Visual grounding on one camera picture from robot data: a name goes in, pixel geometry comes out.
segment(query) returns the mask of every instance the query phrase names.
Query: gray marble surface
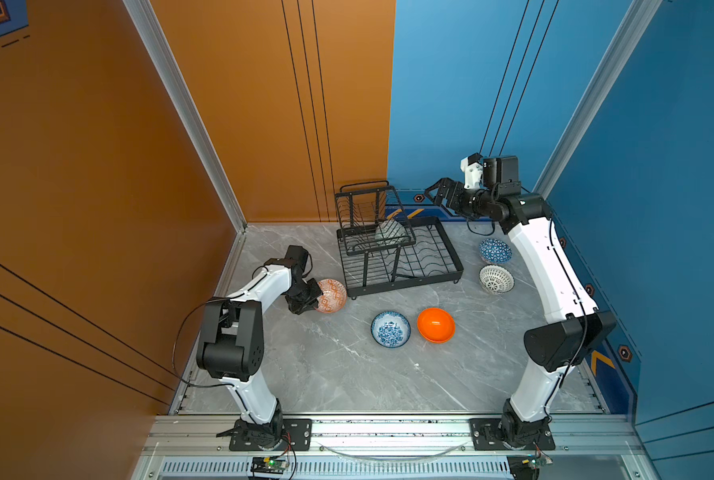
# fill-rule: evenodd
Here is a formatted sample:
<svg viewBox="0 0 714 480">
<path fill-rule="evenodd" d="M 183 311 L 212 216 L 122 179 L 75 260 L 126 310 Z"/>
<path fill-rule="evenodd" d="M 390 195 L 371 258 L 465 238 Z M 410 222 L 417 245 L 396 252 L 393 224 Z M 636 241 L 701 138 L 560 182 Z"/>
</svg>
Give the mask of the gray marble surface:
<svg viewBox="0 0 714 480">
<path fill-rule="evenodd" d="M 473 225 L 488 230 L 486 224 Z M 313 256 L 313 277 L 343 283 L 336 224 L 251 225 L 228 292 L 251 279 L 254 269 L 280 257 L 289 244 Z M 458 284 L 436 283 L 360 296 L 339 312 L 288 312 L 283 298 L 264 318 L 266 355 L 262 371 L 286 412 L 500 412 L 519 385 L 527 363 L 522 336 L 544 324 L 543 309 L 522 258 L 505 267 L 514 275 L 511 292 L 486 292 L 478 273 L 484 265 L 477 246 L 482 236 L 465 224 L 444 225 L 464 264 Z M 506 240 L 500 228 L 496 238 Z M 455 318 L 456 333 L 443 344 L 415 331 L 418 314 L 431 306 Z M 403 313 L 414 331 L 397 349 L 373 340 L 372 319 L 385 310 Z M 196 382 L 214 383 L 200 370 Z M 592 390 L 576 369 L 553 404 L 555 412 L 599 412 Z M 186 391 L 179 413 L 236 412 L 222 388 Z"/>
</svg>

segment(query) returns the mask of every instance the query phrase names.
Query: brown wall panel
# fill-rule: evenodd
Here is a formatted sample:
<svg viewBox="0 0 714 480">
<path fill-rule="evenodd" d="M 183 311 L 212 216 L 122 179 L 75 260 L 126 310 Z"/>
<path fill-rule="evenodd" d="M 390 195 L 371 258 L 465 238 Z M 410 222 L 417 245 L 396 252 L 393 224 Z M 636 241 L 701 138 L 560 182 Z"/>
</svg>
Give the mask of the brown wall panel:
<svg viewBox="0 0 714 480">
<path fill-rule="evenodd" d="M 20 36 L 0 48 L 0 263 L 154 362 L 1 267 L 2 295 L 133 368 L 2 298 L 0 325 L 162 401 L 0 331 L 0 467 L 27 456 L 30 478 L 124 478 L 176 387 L 179 324 L 212 294 L 235 232 L 124 5 L 28 13 L 1 39 Z M 44 418 L 28 422 L 31 408 Z M 34 439 L 13 450 L 24 431 Z"/>
<path fill-rule="evenodd" d="M 334 187 L 386 178 L 394 2 L 153 5 L 248 221 L 336 220 Z"/>
</svg>

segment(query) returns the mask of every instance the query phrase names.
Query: blue floral bowl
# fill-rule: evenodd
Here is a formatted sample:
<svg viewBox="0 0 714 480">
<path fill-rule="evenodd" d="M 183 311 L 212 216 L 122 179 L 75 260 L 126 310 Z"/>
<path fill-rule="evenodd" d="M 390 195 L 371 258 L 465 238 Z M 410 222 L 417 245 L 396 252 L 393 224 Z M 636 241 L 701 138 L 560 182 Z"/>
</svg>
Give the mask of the blue floral bowl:
<svg viewBox="0 0 714 480">
<path fill-rule="evenodd" d="M 410 338 L 410 322 L 401 313 L 379 313 L 370 325 L 373 338 L 381 345 L 395 349 Z"/>
<path fill-rule="evenodd" d="M 511 260 L 511 248 L 503 240 L 488 238 L 480 244 L 480 256 L 488 264 L 505 264 Z"/>
</svg>

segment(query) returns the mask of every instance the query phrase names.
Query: black mounting plate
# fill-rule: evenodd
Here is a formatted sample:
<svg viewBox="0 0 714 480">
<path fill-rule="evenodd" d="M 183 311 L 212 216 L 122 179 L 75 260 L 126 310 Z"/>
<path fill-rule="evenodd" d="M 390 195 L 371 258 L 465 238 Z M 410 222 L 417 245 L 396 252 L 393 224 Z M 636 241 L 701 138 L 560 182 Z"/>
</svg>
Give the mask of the black mounting plate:
<svg viewBox="0 0 714 480">
<path fill-rule="evenodd" d="M 291 444 L 296 452 L 306 452 L 312 439 L 312 419 L 283 418 L 282 436 L 287 438 L 287 434 L 290 434 Z M 232 434 L 232 441 L 228 444 L 228 449 L 232 452 L 284 452 L 288 447 L 287 441 L 283 440 L 275 448 L 264 450 L 253 442 L 243 442 L 239 438 L 240 435 L 238 432 Z"/>
<path fill-rule="evenodd" d="M 500 418 L 470 418 L 469 429 L 471 430 L 471 440 L 474 442 L 475 450 L 509 450 L 511 452 L 520 452 L 522 450 L 531 451 L 531 448 L 525 447 L 518 450 L 505 446 L 502 440 L 502 435 L 498 429 Z M 554 450 L 554 437 L 551 435 L 549 427 L 546 428 L 549 435 L 542 434 L 538 439 L 538 448 L 541 450 Z"/>
</svg>

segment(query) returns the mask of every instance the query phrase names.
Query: dish rack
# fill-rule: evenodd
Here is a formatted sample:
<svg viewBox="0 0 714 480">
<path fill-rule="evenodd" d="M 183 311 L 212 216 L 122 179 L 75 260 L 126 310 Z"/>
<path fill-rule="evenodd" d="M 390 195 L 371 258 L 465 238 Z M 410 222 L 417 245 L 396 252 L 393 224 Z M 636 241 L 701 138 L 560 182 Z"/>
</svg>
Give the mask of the dish rack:
<svg viewBox="0 0 714 480">
<path fill-rule="evenodd" d="M 382 186 L 368 188 L 371 184 Z M 464 267 L 440 220 L 435 216 L 408 218 L 389 182 L 345 185 L 335 201 L 344 283 L 352 300 L 460 280 Z M 393 211 L 387 215 L 387 209 Z"/>
</svg>

